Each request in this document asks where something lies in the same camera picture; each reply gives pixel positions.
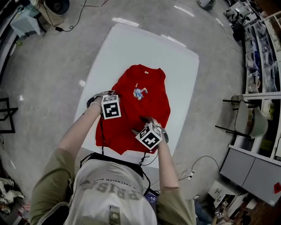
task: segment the power strip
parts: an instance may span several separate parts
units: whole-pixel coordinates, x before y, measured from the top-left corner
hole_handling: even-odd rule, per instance
[[[190,175],[189,175],[189,177],[188,177],[187,179],[188,179],[188,180],[191,180],[193,174],[195,174],[195,170],[191,171],[191,173],[190,173]]]

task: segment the wire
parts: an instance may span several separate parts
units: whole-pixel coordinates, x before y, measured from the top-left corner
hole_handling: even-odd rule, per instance
[[[74,28],[78,25],[78,23],[79,23],[79,21],[80,21],[80,18],[81,18],[81,14],[82,14],[82,11],[83,11],[84,7],[97,7],[97,8],[99,8],[99,6],[86,5],[86,2],[87,2],[87,0],[85,0],[84,5],[83,5],[83,7],[82,7],[82,9],[81,9],[81,11],[80,11],[80,15],[79,15],[79,18],[78,18],[78,22],[77,22],[74,26],[73,26],[73,25],[71,25],[71,26],[69,27],[69,30],[64,30],[64,29],[60,28],[60,29],[61,29],[61,31],[64,31],[64,32],[70,32],[70,31],[72,31],[72,30],[73,30],[73,29],[74,29]],[[46,10],[46,12],[47,12],[48,18],[49,18],[49,20],[50,20],[50,22],[51,22],[52,26],[53,26],[54,28],[57,28],[56,26],[54,26],[54,25],[53,25],[53,22],[51,21],[51,18],[50,18],[49,14],[48,14],[48,11],[47,11],[47,9],[46,9],[46,7],[45,7],[44,3],[43,3],[43,6],[44,6],[44,8],[45,8],[45,10]]]
[[[0,134],[0,145],[3,148],[3,150],[4,150],[4,138],[3,138],[2,134]]]
[[[92,156],[92,155],[93,155],[93,153],[87,155],[84,159],[82,159],[82,160],[80,161],[80,168],[82,167],[82,163],[83,163],[88,157],[90,157],[90,156]]]
[[[144,193],[144,196],[146,196],[146,194],[148,193],[149,189],[150,189],[150,180],[148,179],[147,175],[144,173],[147,181],[148,181],[148,188],[146,189],[145,193]]]
[[[213,159],[213,160],[216,162],[216,165],[218,166],[218,169],[220,170],[220,167],[219,167],[217,161],[216,161],[213,157],[210,157],[210,156],[202,156],[202,157],[200,157],[199,159],[197,159],[197,160],[193,163],[193,165],[192,165],[192,167],[191,167],[191,171],[193,171],[193,167],[194,167],[194,165],[197,163],[197,161],[200,160],[200,159],[202,159],[202,158],[204,158],[204,157],[208,157],[208,158]],[[186,179],[186,178],[189,178],[189,177],[190,177],[190,176],[186,176],[186,177],[180,179],[179,181],[182,181],[182,180],[184,180],[184,179]]]
[[[144,157],[141,159],[142,161],[140,162],[141,164],[139,164],[140,166],[148,166],[148,165],[150,165],[151,163],[153,163],[153,161],[157,158],[157,156],[158,156],[158,150],[157,150],[157,155],[156,155],[156,157],[149,163],[149,164],[146,164],[146,165],[142,165],[142,163],[143,163],[143,160],[145,159],[145,158],[149,158],[150,156],[145,156],[145,154],[146,154],[146,152],[144,153]]]
[[[183,165],[186,165],[186,166],[187,166],[187,169],[184,170],[181,174],[178,174],[178,176],[180,176],[180,177],[179,177],[179,180],[182,178],[183,174],[186,174],[186,173],[188,172],[188,170],[189,170],[188,165],[185,164],[185,163],[176,164],[175,167],[178,166],[178,165],[182,165],[182,164],[183,164]]]
[[[200,157],[199,159],[202,159],[202,158],[204,158],[204,157],[211,158],[211,159],[213,159],[213,160],[216,162],[216,160],[215,160],[213,157],[210,157],[210,156],[202,156],[202,157]]]
[[[101,136],[102,136],[102,147],[101,147],[101,150],[102,150],[102,155],[104,155],[104,144],[105,144],[105,137],[104,137],[104,130],[102,128],[102,116],[101,116],[101,119],[100,119],[100,125],[101,125]]]

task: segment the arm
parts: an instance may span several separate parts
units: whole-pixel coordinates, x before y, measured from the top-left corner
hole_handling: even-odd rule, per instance
[[[196,224],[193,200],[184,201],[170,149],[163,139],[158,145],[161,193],[156,203],[157,219],[163,225]]]
[[[69,152],[75,159],[90,128],[100,113],[101,107],[98,104],[90,105],[85,113],[67,130],[58,147]]]
[[[170,149],[163,139],[158,147],[160,190],[180,187]]]
[[[227,210],[226,208],[223,206],[223,219],[226,221],[226,222],[230,222],[231,219],[228,217],[227,215]]]
[[[214,218],[212,225],[216,225],[217,220],[218,220],[218,218]]]
[[[44,168],[41,179],[32,191],[30,220],[36,225],[40,219],[61,202],[68,202],[72,195],[74,164],[80,147],[93,123],[101,113],[98,104],[92,104],[69,128]]]

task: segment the white box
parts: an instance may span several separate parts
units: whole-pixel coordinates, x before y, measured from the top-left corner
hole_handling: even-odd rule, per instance
[[[101,101],[104,119],[121,117],[118,95],[104,95]]]
[[[152,150],[161,140],[161,129],[158,129],[153,123],[149,123],[137,136],[140,141],[149,150]]]

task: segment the gray cabinet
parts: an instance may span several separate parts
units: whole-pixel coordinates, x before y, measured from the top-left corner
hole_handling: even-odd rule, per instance
[[[281,192],[275,194],[274,185],[281,183],[281,167],[256,158],[242,188],[274,205]]]
[[[227,177],[239,186],[242,186],[253,163],[255,157],[245,153],[230,149],[220,170],[220,174]]]

